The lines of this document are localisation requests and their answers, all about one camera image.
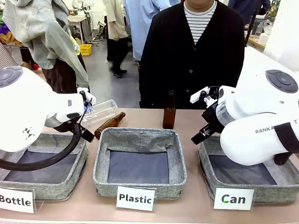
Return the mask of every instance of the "light blue shirt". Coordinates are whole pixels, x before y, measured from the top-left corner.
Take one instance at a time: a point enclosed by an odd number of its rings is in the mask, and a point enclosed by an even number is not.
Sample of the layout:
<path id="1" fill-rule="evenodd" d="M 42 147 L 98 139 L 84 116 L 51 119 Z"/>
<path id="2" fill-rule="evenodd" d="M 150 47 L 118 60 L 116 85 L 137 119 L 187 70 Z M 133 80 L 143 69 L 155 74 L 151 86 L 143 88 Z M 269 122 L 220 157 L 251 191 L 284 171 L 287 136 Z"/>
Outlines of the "light blue shirt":
<path id="1" fill-rule="evenodd" d="M 131 27 L 134 58 L 141 60 L 153 17 L 180 0 L 123 0 L 125 16 Z"/>

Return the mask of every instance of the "label sign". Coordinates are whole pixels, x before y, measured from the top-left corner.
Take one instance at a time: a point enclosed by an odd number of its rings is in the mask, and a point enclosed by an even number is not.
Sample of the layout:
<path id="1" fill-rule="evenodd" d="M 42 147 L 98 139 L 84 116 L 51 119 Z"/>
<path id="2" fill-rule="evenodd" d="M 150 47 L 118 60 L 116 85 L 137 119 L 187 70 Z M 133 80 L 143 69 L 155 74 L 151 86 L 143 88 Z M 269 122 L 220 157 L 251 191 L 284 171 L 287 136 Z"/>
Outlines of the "label sign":
<path id="1" fill-rule="evenodd" d="M 34 213 L 33 194 L 27 191 L 0 188 L 0 208 L 11 211 Z"/>
<path id="2" fill-rule="evenodd" d="M 214 209 L 250 210 L 254 189 L 217 188 Z"/>
<path id="3" fill-rule="evenodd" d="M 116 206 L 126 209 L 153 211 L 154 199 L 154 190 L 118 187 Z"/>

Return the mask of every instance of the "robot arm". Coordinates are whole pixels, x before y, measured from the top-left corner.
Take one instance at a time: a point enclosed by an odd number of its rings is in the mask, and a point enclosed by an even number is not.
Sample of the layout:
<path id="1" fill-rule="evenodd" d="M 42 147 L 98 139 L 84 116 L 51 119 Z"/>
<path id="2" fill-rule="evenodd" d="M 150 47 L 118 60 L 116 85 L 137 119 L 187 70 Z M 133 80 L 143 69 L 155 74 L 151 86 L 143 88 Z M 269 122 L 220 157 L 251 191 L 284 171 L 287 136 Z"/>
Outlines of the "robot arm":
<path id="1" fill-rule="evenodd" d="M 254 165 L 274 158 L 283 165 L 299 152 L 297 79 L 295 74 L 269 70 L 254 76 L 252 83 L 222 86 L 212 104 L 207 94 L 201 94 L 198 99 L 208 105 L 202 114 L 208 125 L 193 142 L 199 144 L 218 132 L 222 150 L 234 162 Z"/>
<path id="2" fill-rule="evenodd" d="M 85 92 L 85 95 L 95 103 L 90 93 Z M 89 141 L 94 137 L 77 122 L 84 114 L 83 96 L 53 92 L 45 81 L 27 68 L 12 66 L 0 70 L 0 105 L 1 150 L 13 153 L 26 149 L 38 138 L 44 126 L 74 133 L 65 150 L 52 158 L 31 164 L 0 160 L 0 168 L 19 171 L 41 169 L 66 157 L 80 137 Z"/>

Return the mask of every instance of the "black pole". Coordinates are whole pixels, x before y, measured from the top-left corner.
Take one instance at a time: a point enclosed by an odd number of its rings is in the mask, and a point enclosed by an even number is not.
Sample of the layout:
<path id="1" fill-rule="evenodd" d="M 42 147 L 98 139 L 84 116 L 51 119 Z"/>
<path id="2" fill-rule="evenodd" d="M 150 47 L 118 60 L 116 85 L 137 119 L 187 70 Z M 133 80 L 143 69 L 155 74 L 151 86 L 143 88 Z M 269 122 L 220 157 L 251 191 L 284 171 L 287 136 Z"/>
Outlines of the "black pole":
<path id="1" fill-rule="evenodd" d="M 247 46 L 247 42 L 248 42 L 248 39 L 249 39 L 249 37 L 250 37 L 250 33 L 251 33 L 251 31 L 252 31 L 253 23 L 254 23 L 254 21 L 255 21 L 255 19 L 256 19 L 257 12 L 259 12 L 259 11 L 261 10 L 261 7 L 262 7 L 262 1 L 263 1 L 263 0 L 259 0 L 259 1 L 258 1 L 257 6 L 256 6 L 256 9 L 255 9 L 255 11 L 254 11 L 254 13 L 253 13 L 253 16 L 252 16 L 250 25 L 249 25 L 249 27 L 248 27 L 247 36 L 246 36 L 246 38 L 245 38 L 245 46 Z"/>

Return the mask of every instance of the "brown glass bottle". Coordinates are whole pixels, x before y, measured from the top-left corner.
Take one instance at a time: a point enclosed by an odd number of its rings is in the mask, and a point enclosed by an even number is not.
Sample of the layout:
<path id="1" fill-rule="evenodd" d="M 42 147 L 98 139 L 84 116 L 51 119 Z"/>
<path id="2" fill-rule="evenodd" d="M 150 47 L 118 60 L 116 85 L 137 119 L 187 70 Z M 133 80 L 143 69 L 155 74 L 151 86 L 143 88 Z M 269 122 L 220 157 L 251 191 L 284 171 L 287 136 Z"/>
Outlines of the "brown glass bottle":
<path id="1" fill-rule="evenodd" d="M 174 91 L 169 91 L 167 106 L 164 108 L 163 128 L 173 129 L 176 118 L 176 108 L 174 106 Z"/>
<path id="2" fill-rule="evenodd" d="M 114 118 L 109 118 L 104 124 L 102 124 L 97 130 L 95 130 L 94 135 L 97 139 L 100 139 L 102 131 L 108 127 L 118 127 L 120 121 L 126 116 L 125 112 L 121 112 Z"/>

